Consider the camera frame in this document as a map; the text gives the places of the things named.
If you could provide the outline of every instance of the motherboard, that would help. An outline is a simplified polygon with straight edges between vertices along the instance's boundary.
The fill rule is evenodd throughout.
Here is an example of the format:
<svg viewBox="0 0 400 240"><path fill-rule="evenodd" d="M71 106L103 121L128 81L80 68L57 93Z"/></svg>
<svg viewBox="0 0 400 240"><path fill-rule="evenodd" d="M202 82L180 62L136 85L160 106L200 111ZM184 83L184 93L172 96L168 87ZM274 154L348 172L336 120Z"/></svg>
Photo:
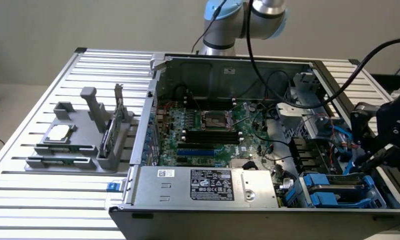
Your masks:
<svg viewBox="0 0 400 240"><path fill-rule="evenodd" d="M242 167L270 150L267 123L258 104L235 102L215 110L168 102L158 111L162 166Z"/></svg>

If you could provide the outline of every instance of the gray plastic stand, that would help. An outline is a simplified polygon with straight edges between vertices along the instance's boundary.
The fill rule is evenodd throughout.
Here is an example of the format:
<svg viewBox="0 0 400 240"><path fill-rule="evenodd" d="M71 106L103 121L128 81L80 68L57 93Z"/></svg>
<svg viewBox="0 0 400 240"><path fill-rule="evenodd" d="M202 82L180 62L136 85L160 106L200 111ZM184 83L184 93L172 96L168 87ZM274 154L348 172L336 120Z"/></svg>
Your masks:
<svg viewBox="0 0 400 240"><path fill-rule="evenodd" d="M115 173L126 146L134 112L126 110L114 149L107 158L100 156L100 146L112 111L106 111L96 100L96 88L84 87L80 96L86 99L88 110L75 110L71 102L59 102L53 109L53 120L39 144L36 154L27 158L27 171ZM51 139L49 133L56 126L68 126L61 139Z"/></svg>

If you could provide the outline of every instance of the blue robot arm cap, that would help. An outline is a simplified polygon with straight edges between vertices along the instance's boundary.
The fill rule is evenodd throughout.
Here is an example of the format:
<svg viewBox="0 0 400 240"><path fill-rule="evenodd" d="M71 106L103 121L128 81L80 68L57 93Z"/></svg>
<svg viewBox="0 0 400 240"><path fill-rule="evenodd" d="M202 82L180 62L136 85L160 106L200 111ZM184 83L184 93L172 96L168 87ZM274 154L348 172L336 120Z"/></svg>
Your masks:
<svg viewBox="0 0 400 240"><path fill-rule="evenodd" d="M218 7L222 5L223 0L208 0L204 10L204 19L211 21L214 18L214 13ZM224 19L231 16L238 10L243 7L243 0L227 0L222 6L220 13L216 17L216 20Z"/></svg>

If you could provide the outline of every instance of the blue pcie slot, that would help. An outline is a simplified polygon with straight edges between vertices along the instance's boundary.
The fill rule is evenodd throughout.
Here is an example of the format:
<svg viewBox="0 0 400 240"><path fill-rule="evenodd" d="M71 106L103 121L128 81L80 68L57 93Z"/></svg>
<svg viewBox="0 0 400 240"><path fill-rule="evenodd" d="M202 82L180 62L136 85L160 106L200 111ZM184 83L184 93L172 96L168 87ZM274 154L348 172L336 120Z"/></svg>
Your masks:
<svg viewBox="0 0 400 240"><path fill-rule="evenodd" d="M215 156L215 151L214 150L206 150L206 149L184 149L184 150L178 150L176 155L183 155L183 156Z"/></svg>

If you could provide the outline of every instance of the green circuit board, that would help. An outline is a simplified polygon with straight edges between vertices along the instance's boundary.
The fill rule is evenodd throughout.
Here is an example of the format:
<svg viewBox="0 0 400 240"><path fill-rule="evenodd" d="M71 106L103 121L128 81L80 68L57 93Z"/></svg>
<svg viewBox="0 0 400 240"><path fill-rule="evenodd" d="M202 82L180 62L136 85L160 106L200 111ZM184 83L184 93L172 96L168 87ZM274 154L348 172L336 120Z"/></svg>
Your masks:
<svg viewBox="0 0 400 240"><path fill-rule="evenodd" d="M210 115L227 113L231 123L224 127L223 123L214 121L206 122L206 118ZM268 143L260 140L254 135L252 122L258 112L251 112L246 105L240 104L240 107L235 107L230 113L228 111L200 111L194 109L186 109L178 104L170 108L166 116L163 116L162 123L162 138L160 138L160 166L180 166L178 162L179 157L187 158L186 166L208 166L208 167L227 167L230 161L234 159L260 158L258 155L258 148L262 146L264 151L268 147ZM255 122L262 125L264 118L263 114L259 114ZM242 132L244 140L240 144L214 144L214 156L180 156L178 155L179 144L183 144L183 130L191 131L236 131ZM264 139L270 139L266 131L262 131L259 127L256 134Z"/></svg>

